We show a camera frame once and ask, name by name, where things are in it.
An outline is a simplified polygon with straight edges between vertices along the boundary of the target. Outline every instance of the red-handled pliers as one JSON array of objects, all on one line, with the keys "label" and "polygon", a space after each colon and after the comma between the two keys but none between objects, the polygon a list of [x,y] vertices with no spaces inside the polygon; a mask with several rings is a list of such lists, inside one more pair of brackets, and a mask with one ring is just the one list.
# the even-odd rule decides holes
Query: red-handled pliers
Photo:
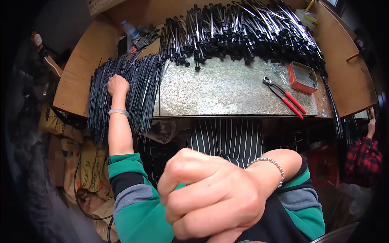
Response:
[{"label": "red-handled pliers", "polygon": [[276,82],[271,81],[268,77],[263,77],[263,83],[266,84],[298,117],[300,117],[301,120],[304,119],[300,112],[298,112],[284,96],[288,97],[303,114],[306,114],[307,112],[288,92],[285,92]]}]

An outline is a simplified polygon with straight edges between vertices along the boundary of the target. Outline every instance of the human finger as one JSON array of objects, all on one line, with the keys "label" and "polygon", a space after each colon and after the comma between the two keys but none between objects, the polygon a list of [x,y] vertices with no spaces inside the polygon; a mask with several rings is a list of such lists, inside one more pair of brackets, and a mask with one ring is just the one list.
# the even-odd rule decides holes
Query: human finger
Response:
[{"label": "human finger", "polygon": [[158,182],[161,203],[167,203],[169,193],[174,191],[179,183],[188,185],[201,181],[212,176],[219,168],[219,163],[192,158],[182,157],[169,161]]},{"label": "human finger", "polygon": [[173,224],[185,214],[210,206],[225,198],[230,187],[217,174],[171,192],[165,208],[166,221]]},{"label": "human finger", "polygon": [[240,227],[228,229],[218,234],[214,234],[213,236],[211,236],[211,238],[209,238],[207,243],[234,243],[245,230],[245,228],[243,229]]},{"label": "human finger", "polygon": [[173,223],[177,239],[202,238],[236,228],[247,214],[240,210],[238,199],[228,199],[205,208],[191,211]]}]

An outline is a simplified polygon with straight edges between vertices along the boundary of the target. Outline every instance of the worker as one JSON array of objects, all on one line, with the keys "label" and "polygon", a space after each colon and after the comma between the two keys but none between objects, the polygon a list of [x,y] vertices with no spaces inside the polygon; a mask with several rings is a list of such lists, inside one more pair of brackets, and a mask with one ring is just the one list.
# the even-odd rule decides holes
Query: worker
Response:
[{"label": "worker", "polygon": [[129,88],[119,75],[108,81],[108,170],[122,243],[300,243],[325,233],[307,161],[293,150],[258,154],[243,169],[221,157],[223,149],[196,151],[197,141],[167,162],[156,190],[134,153],[125,111]]},{"label": "worker", "polygon": [[373,139],[375,133],[375,115],[371,108],[372,119],[368,124],[366,137],[358,138],[350,147],[344,167],[342,181],[361,187],[374,187],[378,184],[382,171],[382,154],[378,150],[378,141]]}]

